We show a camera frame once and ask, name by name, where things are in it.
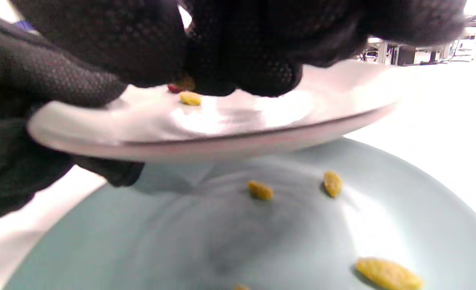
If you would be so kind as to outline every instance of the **light blue plate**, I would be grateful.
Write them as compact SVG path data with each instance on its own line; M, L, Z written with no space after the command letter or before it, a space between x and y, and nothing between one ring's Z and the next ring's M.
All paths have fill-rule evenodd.
M320 189L329 169L345 183L334 200ZM252 178L275 198L252 200ZM366 290L351 268L364 256L407 266L426 290L476 290L476 215L422 171L347 139L149 164L135 186L105 186L69 213L6 290Z

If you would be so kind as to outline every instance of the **golden raisin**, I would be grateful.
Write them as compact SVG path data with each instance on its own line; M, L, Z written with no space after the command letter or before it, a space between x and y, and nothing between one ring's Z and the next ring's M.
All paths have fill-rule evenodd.
M326 191L329 193L329 195L332 198L335 198L341 192L343 181L341 180L340 176L336 174L336 172L327 171L324 173L324 186L326 187Z
M254 198L260 200L271 200L273 198L273 190L266 184L255 180L249 181L249 191Z
M419 290L424 284L414 273L399 264L377 258L361 258L358 272L386 290Z
M181 97L181 102L185 105L200 106L202 104L201 95L194 92L183 91L179 93L179 97Z
M234 290L250 290L250 288L245 285L238 285L236 288L234 288Z
M192 77L186 75L180 81L176 81L175 86L183 91L193 91L195 90L195 81Z

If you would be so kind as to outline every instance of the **raisin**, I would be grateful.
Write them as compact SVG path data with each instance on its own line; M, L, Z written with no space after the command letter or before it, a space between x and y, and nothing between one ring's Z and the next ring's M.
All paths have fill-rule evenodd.
M327 171L324 174L324 187L326 188L326 191L329 193L329 195L332 198L335 198L341 192L343 181L341 180L340 176L336 174L336 172Z
M260 200L271 200L273 198L273 190L266 184L262 184L255 180L249 181L250 194Z
M181 102L189 106L200 106L202 104L201 95L194 92L183 91L179 94L181 97Z
M383 259L358 259L356 269L386 290L419 290L423 285L422 280L407 268Z

